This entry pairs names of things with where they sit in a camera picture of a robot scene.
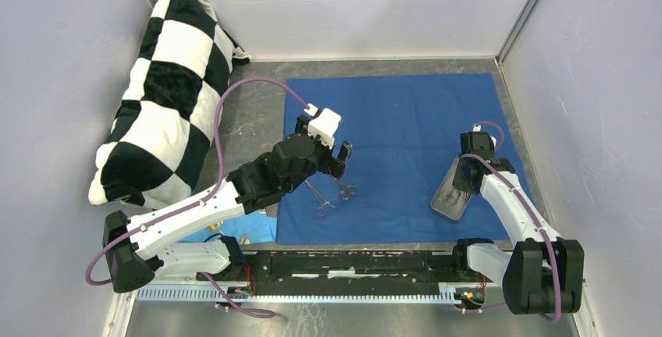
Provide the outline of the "metal instrument tray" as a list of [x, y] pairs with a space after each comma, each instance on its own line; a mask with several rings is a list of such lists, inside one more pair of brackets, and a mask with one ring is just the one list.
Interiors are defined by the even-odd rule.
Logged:
[[472, 198], [470, 192], [454, 187], [453, 181], [458, 170], [459, 157], [456, 157], [449, 167], [439, 188], [437, 189], [430, 207], [438, 214], [453, 221], [459, 221]]

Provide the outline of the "steel surgical scissors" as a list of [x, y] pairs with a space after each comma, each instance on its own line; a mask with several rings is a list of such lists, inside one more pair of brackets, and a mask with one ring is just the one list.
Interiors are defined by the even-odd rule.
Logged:
[[340, 187], [339, 197], [342, 200], [349, 200], [358, 191], [355, 185], [347, 185], [341, 179], [335, 179], [335, 182]]

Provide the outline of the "blue surgical drape cloth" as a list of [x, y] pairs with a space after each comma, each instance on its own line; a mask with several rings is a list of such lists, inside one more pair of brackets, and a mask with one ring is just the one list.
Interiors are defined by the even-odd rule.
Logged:
[[319, 197], [338, 198], [340, 185], [316, 174], [281, 201], [276, 242], [283, 245], [453, 242], [507, 239], [496, 213], [473, 197], [459, 221], [431, 207], [460, 150], [460, 135], [477, 122], [502, 140], [498, 155], [519, 177], [524, 167], [493, 77], [480, 74], [291, 79], [284, 131], [292, 133], [301, 100], [342, 117], [338, 142], [353, 146], [342, 181], [357, 193], [320, 216]]

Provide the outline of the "steel ring-handled hemostat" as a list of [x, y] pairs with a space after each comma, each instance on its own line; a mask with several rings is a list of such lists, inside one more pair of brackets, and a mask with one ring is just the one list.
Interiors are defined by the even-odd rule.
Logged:
[[315, 209], [315, 213], [317, 214], [318, 217], [320, 218], [324, 217], [326, 215], [327, 208], [336, 208], [338, 206], [338, 201], [336, 199], [334, 198], [325, 199], [309, 181], [306, 180], [305, 184], [308, 187], [308, 189], [311, 191], [311, 193], [314, 195], [315, 199], [318, 201], [319, 205]]

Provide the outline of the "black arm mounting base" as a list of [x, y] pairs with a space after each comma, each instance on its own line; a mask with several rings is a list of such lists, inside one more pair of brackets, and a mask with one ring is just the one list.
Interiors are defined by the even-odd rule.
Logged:
[[220, 278], [257, 296], [432, 296], [441, 284], [483, 283], [449, 253], [424, 250], [259, 250]]

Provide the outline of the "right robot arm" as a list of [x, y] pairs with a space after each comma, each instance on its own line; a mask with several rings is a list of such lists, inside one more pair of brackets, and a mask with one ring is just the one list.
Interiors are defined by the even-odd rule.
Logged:
[[538, 314], [558, 321], [582, 305], [585, 251], [565, 239], [538, 212], [523, 190], [513, 165], [495, 155], [485, 131], [460, 135], [461, 150], [452, 168], [451, 191], [478, 195], [494, 210], [508, 234], [512, 251], [491, 239], [459, 239], [451, 271], [461, 281], [480, 274], [500, 286], [512, 314]]

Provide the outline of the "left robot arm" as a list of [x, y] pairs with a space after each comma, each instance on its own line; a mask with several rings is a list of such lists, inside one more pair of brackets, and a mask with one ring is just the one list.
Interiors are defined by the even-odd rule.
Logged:
[[215, 222], [278, 204], [315, 173], [343, 176], [353, 146], [344, 141], [340, 152], [320, 137], [293, 133], [229, 173], [211, 189], [167, 208], [127, 216], [118, 210], [105, 218], [101, 257], [106, 260], [115, 293], [128, 293], [155, 278], [207, 272], [236, 280], [245, 270], [244, 255], [235, 239], [217, 243], [181, 240]]

